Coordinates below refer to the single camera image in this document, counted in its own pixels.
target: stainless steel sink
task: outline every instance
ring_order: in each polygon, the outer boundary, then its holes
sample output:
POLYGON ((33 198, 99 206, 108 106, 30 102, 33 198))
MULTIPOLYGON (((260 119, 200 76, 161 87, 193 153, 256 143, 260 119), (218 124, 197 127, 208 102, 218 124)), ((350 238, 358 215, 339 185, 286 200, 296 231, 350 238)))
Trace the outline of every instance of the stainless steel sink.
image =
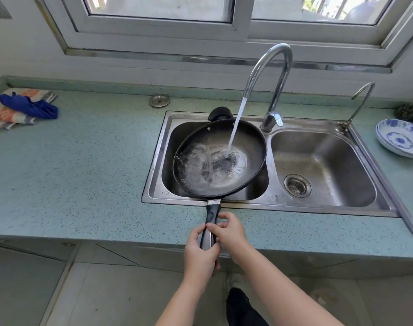
MULTIPOLYGON (((177 185, 171 165, 183 139, 207 119, 207 113, 166 113, 142 202, 206 205, 177 185)), ((242 119, 259 126, 263 117, 242 119)), ((335 121, 283 118, 283 124, 264 133, 268 151, 258 176, 225 197, 223 207, 401 216, 401 203, 394 203, 398 197, 353 126, 342 134, 335 121)))

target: blue and white plate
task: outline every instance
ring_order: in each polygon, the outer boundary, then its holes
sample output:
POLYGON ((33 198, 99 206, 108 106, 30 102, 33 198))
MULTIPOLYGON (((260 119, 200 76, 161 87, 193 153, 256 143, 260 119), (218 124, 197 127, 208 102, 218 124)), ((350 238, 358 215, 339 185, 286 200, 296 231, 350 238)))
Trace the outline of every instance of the blue and white plate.
POLYGON ((386 119, 376 126, 379 142, 400 156, 413 158, 413 124, 403 120, 386 119))

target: forearm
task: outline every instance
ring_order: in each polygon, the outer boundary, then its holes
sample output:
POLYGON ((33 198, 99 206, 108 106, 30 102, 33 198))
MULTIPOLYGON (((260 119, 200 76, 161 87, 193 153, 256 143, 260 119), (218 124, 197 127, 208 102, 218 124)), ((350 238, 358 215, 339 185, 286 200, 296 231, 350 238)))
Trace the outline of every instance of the forearm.
POLYGON ((277 326, 343 326, 253 247, 240 266, 277 326))
POLYGON ((194 312, 201 295, 200 289, 182 281, 155 326, 193 326, 194 312))

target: black pan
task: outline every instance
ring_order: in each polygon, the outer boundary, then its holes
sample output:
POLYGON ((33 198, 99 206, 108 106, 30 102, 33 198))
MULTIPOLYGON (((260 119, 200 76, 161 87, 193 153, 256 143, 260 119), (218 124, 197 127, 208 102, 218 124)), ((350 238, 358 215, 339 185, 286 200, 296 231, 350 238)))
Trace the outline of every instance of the black pan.
MULTIPOLYGON (((245 188, 264 165, 267 143, 253 124, 240 120, 226 158, 233 124, 227 108, 217 108, 208 118, 211 122, 193 131, 179 146, 173 160, 173 176, 189 194, 208 200, 206 223, 217 221, 221 199, 245 188)), ((206 228, 200 247, 208 250, 215 236, 206 228)))

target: speckled countertop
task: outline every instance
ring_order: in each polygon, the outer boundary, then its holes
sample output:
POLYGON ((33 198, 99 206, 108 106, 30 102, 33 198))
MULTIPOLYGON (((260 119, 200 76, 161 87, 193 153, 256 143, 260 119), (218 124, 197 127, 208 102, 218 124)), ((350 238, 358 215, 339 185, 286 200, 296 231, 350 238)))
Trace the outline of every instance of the speckled countertop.
MULTIPOLYGON (((57 91, 61 116, 0 131, 0 235, 182 245, 204 221, 204 207, 141 203, 164 114, 168 110, 236 113, 239 103, 172 98, 162 109, 148 96, 57 91)), ((289 117, 346 119, 350 108, 279 106, 289 117)), ((266 103, 247 103, 262 115, 266 103)), ((413 160, 379 146, 374 125, 388 109, 364 109, 356 127, 413 215, 413 160)), ((402 219, 237 209, 258 249, 413 257, 402 219)))

